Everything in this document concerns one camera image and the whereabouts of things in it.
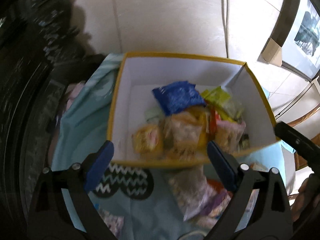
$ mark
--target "food package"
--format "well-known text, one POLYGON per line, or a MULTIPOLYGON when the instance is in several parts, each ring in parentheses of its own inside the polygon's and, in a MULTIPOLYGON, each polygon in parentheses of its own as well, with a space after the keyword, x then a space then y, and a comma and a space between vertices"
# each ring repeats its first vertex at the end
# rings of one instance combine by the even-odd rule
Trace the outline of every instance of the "food package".
POLYGON ((199 215, 197 215, 192 221, 201 227, 211 229, 227 208, 231 197, 221 183, 215 180, 210 180, 210 184, 213 185, 217 194, 210 197, 206 206, 204 206, 199 215))
POLYGON ((152 90, 154 97, 166 116, 178 114, 190 106, 203 105, 204 99, 195 89, 195 84, 177 81, 152 90))
POLYGON ((242 105, 233 100, 230 94, 224 91, 221 86, 213 89, 212 91, 205 90, 201 95, 206 101, 222 108, 233 120, 239 120, 244 111, 242 105))
POLYGON ((148 124, 132 135, 135 152, 142 158, 157 158, 163 154, 163 136, 158 125, 148 124))
POLYGON ((202 124, 202 130, 199 136, 197 149, 206 153, 210 134, 211 113, 208 108, 203 106, 192 106, 186 111, 192 114, 199 121, 199 123, 202 124))
POLYGON ((216 194, 207 183, 203 166, 179 172, 169 179, 169 185, 183 213, 183 221, 199 214, 216 194))
POLYGON ((102 209, 99 206, 99 204, 96 204, 95 208, 98 211, 98 214, 100 215, 104 223, 106 224, 106 226, 110 229, 113 235, 119 239, 121 229, 124 224, 124 217, 110 214, 110 212, 102 209))
POLYGON ((166 156, 175 160, 191 160, 195 157, 202 123, 188 112, 173 114, 164 122, 166 156))
POLYGON ((217 120, 217 132, 214 141, 222 151, 232 154, 244 133, 245 122, 241 124, 217 120))

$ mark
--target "open cardboard box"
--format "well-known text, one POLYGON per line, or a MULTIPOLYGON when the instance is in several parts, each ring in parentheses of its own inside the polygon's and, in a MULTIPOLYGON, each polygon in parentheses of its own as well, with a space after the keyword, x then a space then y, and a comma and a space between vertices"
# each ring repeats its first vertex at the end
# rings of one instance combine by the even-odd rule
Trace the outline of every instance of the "open cardboard box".
POLYGON ((175 81, 196 84, 199 92, 224 87, 244 107, 243 118, 249 134, 249 154, 276 142, 276 120, 257 79, 245 62, 199 55, 130 52, 124 57, 116 81, 108 121, 107 139, 115 147, 113 163, 137 167, 189 167, 209 163, 205 155, 195 160, 140 159, 132 147, 131 135, 146 124, 144 113, 157 106, 152 89, 175 81))

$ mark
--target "cord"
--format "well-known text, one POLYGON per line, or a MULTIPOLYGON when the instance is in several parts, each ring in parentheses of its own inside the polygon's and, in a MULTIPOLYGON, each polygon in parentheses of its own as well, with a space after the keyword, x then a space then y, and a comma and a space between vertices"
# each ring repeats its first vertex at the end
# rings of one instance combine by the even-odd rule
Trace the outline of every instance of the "cord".
POLYGON ((229 0, 221 0, 222 25, 224 31, 227 58, 229 58, 229 6, 229 0))
POLYGON ((187 237, 189 236, 195 236, 195 235, 202 235, 203 237, 205 237, 207 235, 206 232, 204 231, 200 231, 200 230, 194 230, 191 231, 189 233, 183 234, 182 236, 180 236, 177 240, 183 240, 183 239, 187 239, 187 237))

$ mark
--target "bolt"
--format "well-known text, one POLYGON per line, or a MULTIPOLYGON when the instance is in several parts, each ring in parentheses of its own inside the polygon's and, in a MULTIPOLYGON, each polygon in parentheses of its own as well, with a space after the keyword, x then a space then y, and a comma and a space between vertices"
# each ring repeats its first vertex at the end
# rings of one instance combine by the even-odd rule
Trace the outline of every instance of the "bolt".
POLYGON ((47 167, 43 168, 43 170, 42 170, 43 174, 47 174, 49 171, 50 171, 50 169, 47 167))
POLYGON ((245 164, 245 163, 242 163, 242 164, 240 165, 240 168, 241 168, 241 170, 243 170, 243 171, 247 171, 247 170, 249 169, 249 166, 248 166, 247 164, 245 164))
POLYGON ((80 163, 74 163, 74 164, 72 165, 72 169, 75 170, 75 171, 76 171, 76 170, 79 170, 80 167, 81 167, 80 163))
POLYGON ((278 174, 279 173, 279 170, 277 168, 271 168, 271 172, 273 174, 278 174))

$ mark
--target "clear plastic bag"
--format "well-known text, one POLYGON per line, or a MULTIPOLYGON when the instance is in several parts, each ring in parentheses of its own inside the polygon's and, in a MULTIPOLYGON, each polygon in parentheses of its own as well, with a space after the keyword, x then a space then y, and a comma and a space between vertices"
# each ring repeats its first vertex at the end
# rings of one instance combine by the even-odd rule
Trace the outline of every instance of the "clear plastic bag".
POLYGON ((188 112, 171 116, 173 144, 177 148, 196 149, 199 142, 202 123, 188 112))
POLYGON ((169 185, 183 213, 183 221, 199 214, 216 194, 207 183, 203 166, 179 172, 169 179, 169 185))
POLYGON ((232 154, 237 149, 239 140, 244 133, 244 129, 245 122, 238 124, 229 121, 217 120, 217 132, 214 140, 221 150, 232 154))

